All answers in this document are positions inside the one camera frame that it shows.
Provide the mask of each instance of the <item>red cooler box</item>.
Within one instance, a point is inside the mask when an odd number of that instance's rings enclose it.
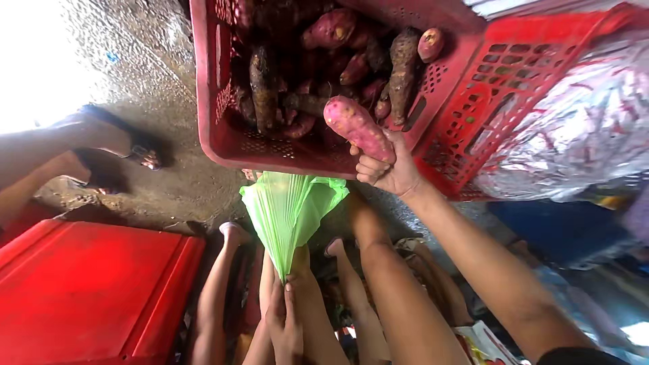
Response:
[[[204,241],[45,220],[0,249],[2,364],[164,364]]]

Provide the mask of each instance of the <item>human hand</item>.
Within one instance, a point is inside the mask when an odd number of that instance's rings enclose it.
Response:
[[[412,160],[412,155],[406,146],[401,132],[390,132],[383,129],[387,139],[392,142],[395,148],[397,161],[393,166],[387,162],[379,161],[367,155],[362,155],[356,165],[356,179],[362,183],[368,183],[386,192],[397,194],[403,197],[412,191],[422,181],[419,171]],[[349,153],[357,155],[359,149],[352,146]]]
[[[276,278],[265,320],[277,364],[296,365],[302,362],[304,341],[302,326],[296,321],[294,302],[295,293],[291,283],[282,287],[281,281]]]

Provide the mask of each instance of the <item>wet floor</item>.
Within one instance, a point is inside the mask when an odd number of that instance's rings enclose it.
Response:
[[[83,103],[102,105],[159,138],[166,167],[150,171],[129,160],[96,153],[95,158],[106,169],[127,182],[127,194],[96,196],[59,179],[42,188],[39,198],[63,209],[101,203],[131,225],[150,229],[188,232],[185,221],[211,227],[245,218],[238,194],[239,187],[247,184],[242,172],[212,162],[198,142],[191,25],[180,5],[175,0],[53,3],[48,6],[56,9],[41,10],[50,13],[41,15],[54,22],[52,28],[66,38],[65,47],[58,50],[68,57],[65,65],[72,62],[75,67],[63,69],[64,74],[51,79],[51,84],[43,82],[39,92],[45,94],[42,98],[59,95],[64,83],[74,86],[75,97],[49,101],[46,107],[64,115]],[[58,42],[60,37],[48,42]],[[407,207],[370,186],[361,186],[361,190],[382,212],[392,239],[424,236],[442,266],[452,269],[435,239]],[[511,232],[486,212],[483,203],[456,206],[501,242],[512,239]],[[324,245],[333,235],[351,237],[344,209],[341,205],[325,217],[312,246]]]

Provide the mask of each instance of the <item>red plastic basket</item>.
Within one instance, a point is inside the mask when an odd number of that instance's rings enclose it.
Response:
[[[620,5],[609,12],[510,18],[486,27],[484,19],[456,0],[340,3],[394,27],[453,30],[446,32],[448,43],[441,57],[423,73],[405,136],[422,174],[455,200],[481,196],[470,191],[467,182],[507,131],[563,76],[592,37],[619,28],[634,9]],[[293,142],[270,140],[236,123],[238,116],[229,107],[232,2],[191,0],[190,6],[199,139],[205,154],[233,168],[354,179],[358,158],[349,155],[347,145],[332,147],[317,136]],[[522,46],[529,49],[514,52]],[[539,60],[530,64],[533,58]],[[500,75],[496,72],[500,66],[510,71]],[[538,75],[521,77],[521,70]],[[498,80],[489,83],[493,77]],[[523,96],[514,108],[517,113],[503,125],[488,125],[489,115],[509,93]],[[489,136],[476,145],[485,132]]]

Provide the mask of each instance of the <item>plastic bag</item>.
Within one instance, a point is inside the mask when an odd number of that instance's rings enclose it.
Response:
[[[475,183],[512,200],[568,201],[649,169],[649,31],[600,41],[534,106]]]
[[[306,244],[322,217],[349,194],[346,183],[330,177],[265,171],[255,184],[239,190],[282,282],[291,271],[295,248]]]

